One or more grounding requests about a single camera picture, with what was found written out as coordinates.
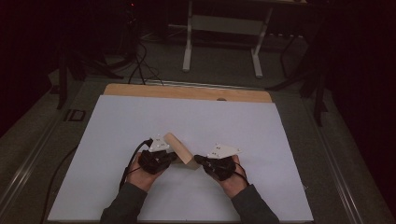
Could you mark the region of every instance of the white paper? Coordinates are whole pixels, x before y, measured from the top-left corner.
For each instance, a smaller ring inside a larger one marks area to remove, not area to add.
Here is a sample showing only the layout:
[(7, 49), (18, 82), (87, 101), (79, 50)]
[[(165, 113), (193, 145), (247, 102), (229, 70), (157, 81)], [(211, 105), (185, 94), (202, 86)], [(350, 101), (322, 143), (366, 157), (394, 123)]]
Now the white paper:
[[(92, 113), (49, 220), (99, 220), (136, 147), (169, 132), (194, 155), (206, 155), (216, 143), (240, 148), (248, 181), (281, 221), (313, 220), (275, 104), (107, 95)], [(172, 164), (152, 186), (138, 219), (216, 222), (239, 216), (202, 168)]]

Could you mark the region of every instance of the dark background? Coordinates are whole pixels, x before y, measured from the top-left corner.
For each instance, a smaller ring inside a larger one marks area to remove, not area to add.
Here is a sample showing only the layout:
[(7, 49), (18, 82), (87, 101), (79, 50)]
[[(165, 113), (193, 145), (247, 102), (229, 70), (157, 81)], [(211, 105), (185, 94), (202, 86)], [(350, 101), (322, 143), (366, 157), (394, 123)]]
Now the dark background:
[[(160, 34), (166, 35), (167, 23), (186, 23), (187, 1), (144, 2), (136, 5), (141, 19)], [(104, 51), (120, 47), (128, 18), (124, 1), (0, 4), (1, 136), (51, 88), (47, 74), (58, 67), (59, 43), (65, 36), (78, 40), (73, 48), (100, 60)], [(395, 1), (338, 1), (336, 5), (342, 9), (327, 18), (311, 47), (318, 49), (317, 55), (310, 57), (335, 52), (326, 86), (396, 216)], [(238, 14), (233, 10), (221, 13)], [(251, 10), (254, 17), (262, 15)], [(292, 34), (304, 15), (309, 11), (277, 8), (269, 31)]]

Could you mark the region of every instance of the wooden edge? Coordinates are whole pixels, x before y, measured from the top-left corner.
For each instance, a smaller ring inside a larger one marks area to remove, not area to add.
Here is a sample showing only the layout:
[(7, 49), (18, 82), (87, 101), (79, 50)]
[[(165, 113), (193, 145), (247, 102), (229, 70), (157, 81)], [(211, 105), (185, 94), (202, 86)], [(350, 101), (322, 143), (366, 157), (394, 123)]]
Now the wooden edge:
[(163, 137), (163, 140), (165, 140), (165, 142), (171, 146), (171, 148), (176, 152), (184, 164), (186, 164), (191, 169), (198, 169), (199, 164), (196, 163), (193, 155), (172, 133), (167, 133)]
[(195, 100), (226, 100), (234, 102), (272, 103), (267, 91), (243, 91), (198, 87), (147, 86), (108, 84), (104, 95), (160, 97)]

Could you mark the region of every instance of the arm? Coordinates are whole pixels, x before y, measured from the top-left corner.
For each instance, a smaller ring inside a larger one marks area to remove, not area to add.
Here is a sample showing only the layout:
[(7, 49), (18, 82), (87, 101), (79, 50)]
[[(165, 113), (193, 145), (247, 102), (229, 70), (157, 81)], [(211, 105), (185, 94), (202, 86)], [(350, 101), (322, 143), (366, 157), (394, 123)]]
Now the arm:
[[(238, 156), (233, 156), (233, 161), (240, 164)], [(246, 176), (240, 165), (236, 165), (238, 174)], [(231, 199), (233, 207), (241, 217), (241, 222), (246, 224), (273, 224), (279, 223), (277, 216), (271, 211), (267, 203), (262, 199), (253, 185), (238, 175), (218, 181), (227, 196)]]
[(140, 214), (140, 209), (151, 185), (163, 173), (162, 171), (156, 175), (151, 175), (143, 169), (138, 169), (139, 164), (137, 161), (140, 155), (141, 153), (136, 154), (136, 158), (129, 168), (130, 171), (137, 170), (127, 176), (126, 182), (120, 189), (116, 199), (103, 211), (100, 223), (130, 224), (137, 222), (137, 216)]

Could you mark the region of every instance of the forearm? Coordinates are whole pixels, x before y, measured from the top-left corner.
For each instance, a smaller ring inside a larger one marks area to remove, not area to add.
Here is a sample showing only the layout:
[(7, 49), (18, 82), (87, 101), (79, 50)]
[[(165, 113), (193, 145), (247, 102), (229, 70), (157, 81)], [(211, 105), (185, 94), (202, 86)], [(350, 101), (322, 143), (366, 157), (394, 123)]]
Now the forearm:
[(246, 224), (275, 224), (279, 219), (262, 199), (253, 185), (240, 191), (232, 198), (233, 207)]
[(122, 186), (117, 198), (103, 211), (100, 223), (136, 223), (147, 193), (130, 183)]

